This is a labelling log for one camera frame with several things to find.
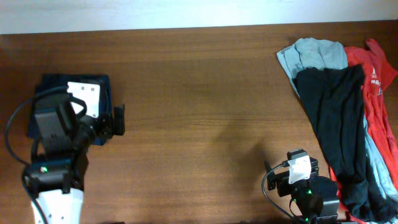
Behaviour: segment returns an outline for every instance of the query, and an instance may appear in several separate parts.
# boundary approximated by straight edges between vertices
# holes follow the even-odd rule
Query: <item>red t-shirt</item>
[[[348,66],[362,65],[365,74],[363,100],[368,133],[379,149],[394,187],[398,190],[398,148],[388,122],[382,94],[398,75],[398,71],[388,63],[386,55],[375,40],[367,40],[366,45],[370,50],[357,47],[345,47],[344,50]]]

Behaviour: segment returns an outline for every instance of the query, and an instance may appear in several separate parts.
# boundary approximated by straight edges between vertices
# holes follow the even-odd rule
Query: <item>white wall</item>
[[[398,0],[0,0],[0,34],[398,18]]]

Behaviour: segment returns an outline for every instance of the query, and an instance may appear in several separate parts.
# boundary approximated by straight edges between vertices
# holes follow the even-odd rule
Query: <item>folded black cloth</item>
[[[44,74],[40,85],[36,86],[35,94],[40,93],[44,90],[48,90],[57,86],[67,86],[68,82],[99,82],[101,85],[101,96],[98,105],[99,113],[112,113],[112,101],[111,101],[111,84],[107,75],[67,75],[67,74]],[[32,109],[30,114],[30,120],[28,124],[27,137],[35,139],[40,136],[39,127],[37,126],[34,118],[34,103],[32,103]],[[106,142],[105,139],[95,139],[94,145],[102,146]]]
[[[294,80],[323,155],[342,184],[342,201],[366,222],[388,222],[396,204],[384,199],[365,151],[362,66],[308,68]]]

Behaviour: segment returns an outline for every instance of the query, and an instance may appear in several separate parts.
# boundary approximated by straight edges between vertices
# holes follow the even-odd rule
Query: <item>wooden table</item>
[[[376,39],[398,68],[398,22],[0,35],[0,222],[33,223],[22,166],[4,148],[11,113],[43,73],[103,73],[126,133],[93,146],[82,223],[237,223],[283,217],[261,193],[272,166],[298,147],[328,169],[276,59],[301,37],[364,47]],[[398,80],[385,91],[398,135]],[[29,108],[10,135],[29,158]],[[288,209],[289,198],[271,197]]]

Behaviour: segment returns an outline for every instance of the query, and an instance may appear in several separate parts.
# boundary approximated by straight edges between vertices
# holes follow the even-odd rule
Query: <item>light blue cloth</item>
[[[347,55],[339,42],[301,38],[290,47],[286,47],[276,54],[282,68],[285,70],[294,91],[297,93],[293,79],[299,71],[315,67],[343,69],[348,67]]]
[[[299,71],[311,67],[319,70],[348,67],[347,56],[341,43],[314,38],[299,39],[292,46],[278,52],[277,58],[298,97],[300,96],[297,93],[293,79],[296,78]],[[369,157],[380,193],[384,198],[389,197],[398,202],[398,192],[392,184],[386,163],[368,133],[368,122],[365,116],[363,117],[363,125],[365,129],[366,154]]]

